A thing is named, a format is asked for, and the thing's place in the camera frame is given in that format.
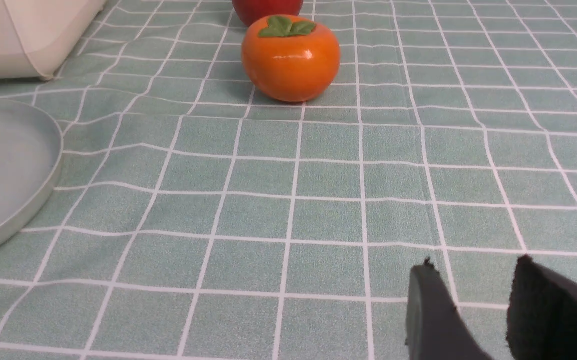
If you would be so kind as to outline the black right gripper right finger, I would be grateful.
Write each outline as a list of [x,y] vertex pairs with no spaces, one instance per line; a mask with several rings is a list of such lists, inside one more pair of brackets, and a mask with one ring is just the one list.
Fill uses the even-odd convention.
[[531,256],[519,257],[506,342],[515,360],[577,360],[577,283]]

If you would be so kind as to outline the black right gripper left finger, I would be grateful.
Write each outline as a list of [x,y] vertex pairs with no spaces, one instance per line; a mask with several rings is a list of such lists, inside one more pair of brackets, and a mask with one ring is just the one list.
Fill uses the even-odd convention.
[[474,340],[430,258],[410,269],[405,328],[410,360],[491,358]]

